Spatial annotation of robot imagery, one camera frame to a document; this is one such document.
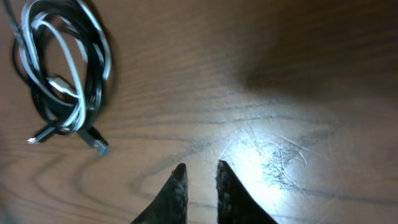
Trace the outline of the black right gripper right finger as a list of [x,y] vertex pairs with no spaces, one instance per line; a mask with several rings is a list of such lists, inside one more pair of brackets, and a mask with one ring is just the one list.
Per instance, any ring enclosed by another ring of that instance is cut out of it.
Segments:
[[218,161],[216,189],[218,224],[277,224],[250,196],[226,161]]

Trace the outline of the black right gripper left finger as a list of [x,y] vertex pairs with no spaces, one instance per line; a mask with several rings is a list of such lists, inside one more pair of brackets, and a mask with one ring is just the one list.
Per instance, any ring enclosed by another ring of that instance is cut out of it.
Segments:
[[187,167],[180,163],[155,199],[131,224],[186,224],[188,203]]

